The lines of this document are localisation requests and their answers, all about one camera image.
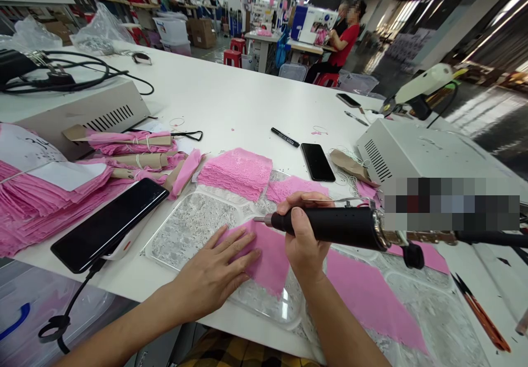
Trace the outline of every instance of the plastic stool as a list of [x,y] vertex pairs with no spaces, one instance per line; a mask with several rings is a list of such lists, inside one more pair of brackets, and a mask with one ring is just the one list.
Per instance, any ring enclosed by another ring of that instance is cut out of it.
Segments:
[[224,51],[224,64],[232,65],[238,68],[242,68],[242,53],[239,51],[233,51],[233,50],[225,50]]
[[244,39],[231,39],[230,50],[239,51],[240,53],[248,54],[248,48],[246,47],[246,40]]
[[326,86],[326,87],[332,87],[337,86],[337,81],[339,80],[339,73],[321,73],[315,80],[316,85],[320,86]]

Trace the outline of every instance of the smartphone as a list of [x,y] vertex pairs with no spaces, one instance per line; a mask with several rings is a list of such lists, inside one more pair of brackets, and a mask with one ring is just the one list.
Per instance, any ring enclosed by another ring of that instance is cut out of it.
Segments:
[[354,108],[361,107],[361,104],[356,102],[353,98],[351,98],[347,94],[337,94],[336,96],[337,96],[338,99],[343,100],[345,102],[345,104],[347,106],[349,106],[349,107],[354,107]]
[[336,181],[332,168],[326,159],[323,148],[319,144],[301,144],[301,150],[306,160],[310,177],[315,181]]
[[71,272],[83,273],[168,195],[143,179],[56,241],[51,251]]

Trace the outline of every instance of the hand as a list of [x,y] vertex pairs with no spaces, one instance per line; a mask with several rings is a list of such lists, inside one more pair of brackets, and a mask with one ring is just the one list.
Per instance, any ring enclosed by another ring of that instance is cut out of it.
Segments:
[[[307,199],[325,199],[325,201],[307,201]],[[320,193],[296,192],[279,204],[277,213],[284,216],[292,207],[291,224],[295,236],[286,234],[286,256],[299,282],[318,281],[324,276],[323,261],[325,260],[329,242],[319,242],[315,239],[314,230],[304,210],[299,207],[335,207],[329,197]]]
[[255,234],[242,236],[245,228],[241,228],[216,245],[226,230],[227,225],[220,228],[178,276],[153,295],[160,303],[157,309],[165,316],[166,324],[176,327],[214,312],[249,279],[244,271],[259,258],[260,250],[252,250],[231,263],[229,260],[250,244]]

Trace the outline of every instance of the black marker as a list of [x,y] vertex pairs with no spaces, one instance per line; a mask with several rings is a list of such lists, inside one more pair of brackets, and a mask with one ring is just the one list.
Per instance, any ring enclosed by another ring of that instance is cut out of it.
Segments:
[[293,145],[295,148],[299,147],[300,144],[297,143],[295,140],[290,139],[288,136],[286,136],[284,133],[282,133],[280,130],[277,130],[275,128],[271,128],[271,131],[275,133],[277,136],[279,136],[281,139],[287,141],[289,144]]

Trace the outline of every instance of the right hand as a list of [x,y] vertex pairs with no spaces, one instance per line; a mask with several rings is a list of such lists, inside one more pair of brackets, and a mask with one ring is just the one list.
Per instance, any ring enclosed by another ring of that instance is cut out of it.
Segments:
[[[325,199],[325,201],[308,201],[307,199]],[[335,207],[334,202],[326,195],[302,191],[290,195],[277,206],[277,213],[284,216],[291,208],[291,225],[295,236],[286,234],[286,256],[295,276],[301,281],[318,281],[324,277],[323,261],[325,260],[329,242],[315,239],[310,220],[300,207]]]

